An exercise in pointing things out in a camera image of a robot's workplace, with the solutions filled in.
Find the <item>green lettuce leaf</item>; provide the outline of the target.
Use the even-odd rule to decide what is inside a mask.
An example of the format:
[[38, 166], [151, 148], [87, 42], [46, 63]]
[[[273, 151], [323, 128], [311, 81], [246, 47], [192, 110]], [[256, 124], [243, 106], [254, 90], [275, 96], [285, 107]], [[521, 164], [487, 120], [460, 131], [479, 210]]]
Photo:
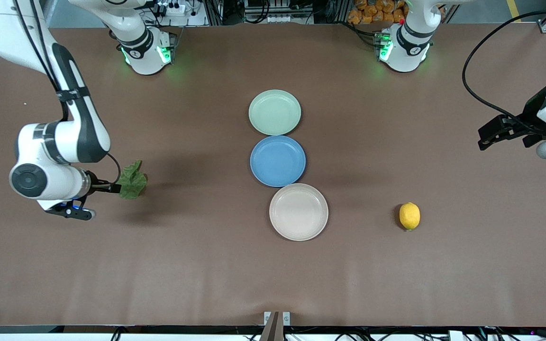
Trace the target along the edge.
[[141, 171], [143, 160], [136, 160], [121, 169], [115, 184], [120, 186], [119, 196], [122, 199], [137, 199], [147, 186], [147, 177]]

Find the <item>yellow lemon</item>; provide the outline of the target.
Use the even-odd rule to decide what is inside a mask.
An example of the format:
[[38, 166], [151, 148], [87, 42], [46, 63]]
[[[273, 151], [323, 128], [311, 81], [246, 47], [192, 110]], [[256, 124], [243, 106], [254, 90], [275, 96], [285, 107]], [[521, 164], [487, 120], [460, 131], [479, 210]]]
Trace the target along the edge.
[[399, 220], [403, 229], [412, 231], [416, 229], [421, 221], [421, 213], [418, 205], [407, 202], [399, 209]]

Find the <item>blue plate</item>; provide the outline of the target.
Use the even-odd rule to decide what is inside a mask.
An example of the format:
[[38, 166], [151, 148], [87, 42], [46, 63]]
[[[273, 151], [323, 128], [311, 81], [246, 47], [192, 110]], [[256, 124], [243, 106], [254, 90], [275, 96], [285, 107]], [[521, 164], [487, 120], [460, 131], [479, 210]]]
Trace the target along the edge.
[[282, 188], [302, 177], [306, 169], [306, 153], [296, 140], [288, 136], [269, 136], [252, 149], [249, 165], [260, 183]]

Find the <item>bag of orange fruit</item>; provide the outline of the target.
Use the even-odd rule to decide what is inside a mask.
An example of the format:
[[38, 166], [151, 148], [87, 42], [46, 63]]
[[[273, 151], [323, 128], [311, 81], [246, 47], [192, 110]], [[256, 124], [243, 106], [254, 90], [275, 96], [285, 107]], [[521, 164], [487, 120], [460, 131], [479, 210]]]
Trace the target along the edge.
[[346, 21], [360, 25], [388, 21], [403, 23], [410, 10], [405, 0], [352, 0]]

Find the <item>pale green plate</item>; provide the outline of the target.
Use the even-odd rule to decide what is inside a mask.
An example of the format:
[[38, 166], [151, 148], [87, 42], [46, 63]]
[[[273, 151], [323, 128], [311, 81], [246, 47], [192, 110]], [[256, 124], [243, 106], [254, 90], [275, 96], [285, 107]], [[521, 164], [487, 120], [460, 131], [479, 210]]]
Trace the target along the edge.
[[248, 108], [248, 118], [258, 132], [285, 135], [299, 125], [302, 108], [297, 98], [284, 90], [266, 90], [256, 95]]

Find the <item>white power strip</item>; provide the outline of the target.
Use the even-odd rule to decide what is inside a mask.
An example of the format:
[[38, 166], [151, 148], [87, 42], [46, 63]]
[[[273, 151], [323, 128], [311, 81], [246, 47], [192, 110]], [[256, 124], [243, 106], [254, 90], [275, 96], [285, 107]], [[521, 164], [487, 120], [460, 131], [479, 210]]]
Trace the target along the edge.
[[159, 17], [184, 17], [193, 12], [185, 0], [153, 0], [153, 11]]

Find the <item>beige plate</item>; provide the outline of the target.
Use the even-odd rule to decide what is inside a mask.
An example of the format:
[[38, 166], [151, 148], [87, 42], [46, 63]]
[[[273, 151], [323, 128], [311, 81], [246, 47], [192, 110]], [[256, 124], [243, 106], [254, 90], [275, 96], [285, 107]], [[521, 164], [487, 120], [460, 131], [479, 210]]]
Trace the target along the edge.
[[305, 242], [319, 236], [329, 218], [325, 196], [304, 183], [280, 188], [271, 199], [268, 212], [273, 229], [294, 242]]

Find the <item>background equipment rack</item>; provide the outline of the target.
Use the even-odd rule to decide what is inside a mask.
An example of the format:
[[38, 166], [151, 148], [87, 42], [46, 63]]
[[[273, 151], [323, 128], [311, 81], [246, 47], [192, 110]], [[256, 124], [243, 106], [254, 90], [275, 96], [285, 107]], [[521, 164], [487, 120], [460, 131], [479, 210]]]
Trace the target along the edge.
[[245, 22], [251, 24], [285, 23], [309, 17], [311, 5], [302, 0], [240, 0]]

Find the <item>small metal table bracket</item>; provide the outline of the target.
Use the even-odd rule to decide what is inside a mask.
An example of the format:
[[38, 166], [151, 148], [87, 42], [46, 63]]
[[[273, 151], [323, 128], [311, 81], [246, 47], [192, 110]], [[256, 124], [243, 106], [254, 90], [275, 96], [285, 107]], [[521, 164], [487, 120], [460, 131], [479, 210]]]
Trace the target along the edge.
[[[264, 326], [267, 321], [269, 320], [269, 317], [273, 315], [273, 312], [271, 311], [265, 311], [264, 312], [264, 321], [262, 323], [262, 326]], [[290, 326], [291, 325], [291, 313], [288, 311], [279, 312], [279, 319], [282, 320], [282, 323], [284, 326]]]

